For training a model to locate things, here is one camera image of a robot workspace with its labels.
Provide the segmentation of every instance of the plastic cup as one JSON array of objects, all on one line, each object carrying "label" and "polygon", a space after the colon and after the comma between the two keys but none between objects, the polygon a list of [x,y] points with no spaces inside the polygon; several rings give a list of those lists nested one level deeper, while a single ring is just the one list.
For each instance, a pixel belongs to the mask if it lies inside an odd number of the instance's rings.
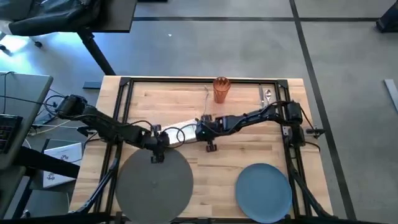
[{"label": "plastic cup", "polygon": [[228,90],[231,88],[231,81],[225,77],[218,77],[213,81],[214,101],[224,103]]}]

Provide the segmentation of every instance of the gray floor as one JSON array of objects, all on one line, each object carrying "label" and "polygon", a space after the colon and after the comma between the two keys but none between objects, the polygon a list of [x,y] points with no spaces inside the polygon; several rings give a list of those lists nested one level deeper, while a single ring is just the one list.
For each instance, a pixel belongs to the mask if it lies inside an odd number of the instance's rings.
[{"label": "gray floor", "polygon": [[[296,0],[301,17],[379,17],[394,2]],[[292,17],[292,11],[288,0],[169,0],[140,3],[136,16]],[[373,22],[302,22],[302,27],[357,217],[394,223],[397,111],[382,80],[398,84],[398,34],[377,33]],[[41,50],[25,37],[7,36],[1,43],[12,56],[0,54],[0,70],[51,75],[54,90],[95,103],[98,92],[81,87],[84,81],[101,80],[103,73],[78,36],[55,33],[38,39]],[[130,34],[96,34],[95,40],[119,75],[303,78],[315,124],[322,125],[293,22],[134,22]],[[45,138],[82,140],[73,129],[29,140],[41,147]],[[320,145],[334,213],[345,217],[324,138]],[[36,194],[53,203],[48,192]],[[29,204],[33,215],[48,214],[34,200]],[[53,214],[66,212],[64,193],[57,203]]]}]

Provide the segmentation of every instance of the paper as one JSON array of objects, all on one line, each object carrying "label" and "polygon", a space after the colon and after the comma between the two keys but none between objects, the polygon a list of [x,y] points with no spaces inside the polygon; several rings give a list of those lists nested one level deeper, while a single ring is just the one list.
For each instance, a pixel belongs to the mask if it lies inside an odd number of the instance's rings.
[{"label": "paper", "polygon": [[[81,143],[76,143],[69,146],[46,149],[44,154],[80,166],[80,161],[82,158],[81,151]],[[43,171],[43,188],[53,187],[72,180],[75,180],[75,178]]]}]

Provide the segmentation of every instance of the wooden table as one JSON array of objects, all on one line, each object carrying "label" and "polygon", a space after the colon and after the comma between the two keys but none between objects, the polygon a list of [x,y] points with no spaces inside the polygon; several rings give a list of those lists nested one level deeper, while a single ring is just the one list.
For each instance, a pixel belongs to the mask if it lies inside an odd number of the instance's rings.
[{"label": "wooden table", "polygon": [[[104,77],[99,93],[96,106],[109,116],[112,116],[114,110],[120,79],[121,77]],[[311,119],[303,80],[287,80],[291,99],[298,101]],[[200,118],[206,97],[204,85],[210,90],[206,102],[206,114],[212,114],[213,117],[227,114],[241,115],[260,108],[259,85],[256,84],[233,84],[225,103],[216,104],[213,101],[212,85],[208,83],[134,82],[128,122],[146,119],[152,124],[161,124],[165,127],[192,118]],[[275,101],[274,88],[264,85],[263,88],[264,91],[267,88],[271,90],[271,102]],[[123,114],[123,108],[124,100],[119,118]],[[304,121],[302,126],[309,125]],[[215,143],[218,145],[218,151],[211,153],[205,151],[205,142],[187,144],[178,148],[190,163],[194,177],[193,195],[180,217],[247,218],[234,197],[234,185],[242,169],[253,163],[265,162],[287,175],[282,135],[280,126],[276,123],[255,124],[243,128],[232,136],[217,138]],[[99,141],[87,145],[70,210],[82,206],[98,185],[105,145]],[[124,144],[120,166],[135,150],[136,148]],[[323,208],[332,213],[318,149],[307,144],[302,147],[301,152],[308,188]],[[304,214],[302,195],[298,187],[297,192],[300,212]],[[107,194],[106,189],[101,211],[104,211]],[[112,214],[119,211],[121,210],[118,202],[114,198]]]}]

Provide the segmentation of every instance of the black floor strip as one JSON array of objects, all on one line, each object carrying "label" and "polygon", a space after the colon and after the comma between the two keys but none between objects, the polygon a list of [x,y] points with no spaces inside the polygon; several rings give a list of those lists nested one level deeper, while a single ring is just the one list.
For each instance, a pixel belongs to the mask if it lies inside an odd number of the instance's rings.
[{"label": "black floor strip", "polygon": [[[241,22],[293,22],[294,17],[208,17],[208,16],[149,16],[134,17],[133,21],[241,21]],[[376,22],[379,18],[372,17],[302,17],[302,22]]]},{"label": "black floor strip", "polygon": [[343,198],[343,204],[344,204],[344,208],[346,211],[346,215],[347,215],[348,219],[356,220],[354,206],[351,201],[351,196],[349,195],[348,186],[347,186],[346,179],[344,176],[343,168],[341,166],[340,158],[338,156],[336,143],[333,138],[333,134],[331,132],[328,115],[326,113],[325,105],[322,100],[322,95],[321,95],[321,91],[319,89],[317,77],[315,76],[315,71],[313,69],[312,61],[310,58],[310,53],[308,51],[308,47],[305,42],[303,27],[301,26],[301,22],[299,20],[299,13],[297,12],[295,1],[294,0],[289,0],[289,1],[290,1],[290,6],[292,8],[293,16],[295,19],[294,22],[295,22],[296,29],[297,29],[298,39],[300,41],[300,45],[301,45],[301,48],[303,51],[305,65],[307,66],[308,76],[310,77],[312,90],[315,95],[315,101],[317,102],[321,122],[322,122],[323,128],[326,129],[326,133],[325,133],[326,141],[328,143],[331,161],[333,163],[333,168],[335,170],[335,174],[337,177],[338,186],[339,186],[339,189],[341,192],[341,196]]},{"label": "black floor strip", "polygon": [[197,16],[155,16],[134,17],[134,21],[294,21],[292,17],[197,17]]}]

